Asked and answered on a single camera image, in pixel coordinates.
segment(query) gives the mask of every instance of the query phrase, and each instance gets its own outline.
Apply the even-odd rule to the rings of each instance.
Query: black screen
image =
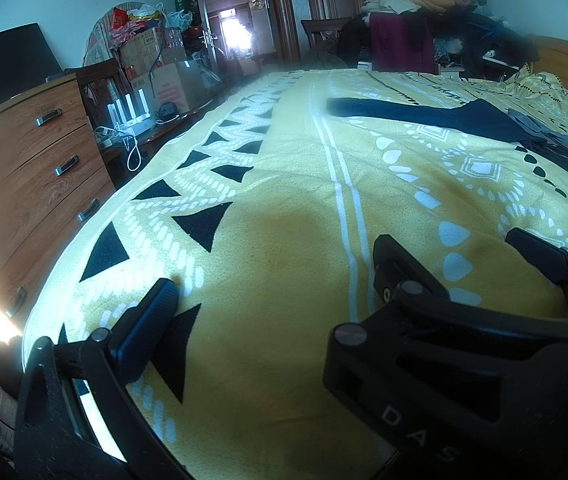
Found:
[[[37,23],[0,32],[0,103],[61,72]]]

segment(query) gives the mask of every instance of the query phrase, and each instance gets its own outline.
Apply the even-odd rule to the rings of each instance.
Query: purple garment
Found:
[[[419,20],[420,16],[373,12],[370,15],[373,70],[376,72],[426,72],[435,73],[435,45],[423,22],[423,42],[418,50],[411,45],[407,20]]]

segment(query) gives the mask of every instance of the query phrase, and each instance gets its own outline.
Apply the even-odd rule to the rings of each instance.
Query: wardrobe handle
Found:
[[[55,176],[62,176],[64,173],[66,173],[66,171],[70,170],[79,161],[80,161],[80,158],[77,155],[73,155],[71,158],[69,158],[66,161],[65,164],[62,164],[62,166],[55,168],[53,170],[53,173],[55,174]]]
[[[97,199],[95,199],[91,202],[91,205],[88,206],[88,209],[86,211],[82,211],[79,215],[77,215],[77,219],[80,222],[84,222],[88,220],[91,216],[93,216],[93,214],[99,208],[100,208],[100,202]]]
[[[42,126],[42,124],[47,123],[51,119],[55,119],[62,114],[62,108],[55,108],[55,110],[49,111],[48,114],[42,115],[42,117],[38,117],[35,119],[35,126]]]
[[[26,290],[24,289],[24,287],[19,287],[17,289],[17,293],[15,294],[15,300],[13,301],[13,304],[6,309],[6,316],[7,317],[13,317],[15,314],[17,314],[20,309],[22,308],[22,306],[24,305],[24,301],[26,301]]]

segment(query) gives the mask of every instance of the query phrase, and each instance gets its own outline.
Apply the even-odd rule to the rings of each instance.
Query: yellow quilt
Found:
[[[381,234],[452,300],[566,316],[561,289],[504,237],[520,227],[568,248],[567,172],[456,130],[329,117],[328,97],[446,108],[483,98],[568,131],[568,92],[549,74],[497,84],[342,70],[269,75],[164,146],[64,251],[25,357],[62,327],[69,341],[112,327],[158,278],[182,285],[177,380],[149,365],[128,388],[196,479],[366,480],[382,465],[390,447],[321,384],[331,328],[380,306]]]

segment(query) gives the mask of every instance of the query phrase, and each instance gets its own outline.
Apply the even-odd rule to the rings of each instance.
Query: doorway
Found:
[[[202,0],[222,78],[241,88],[278,70],[277,41],[269,0]]]

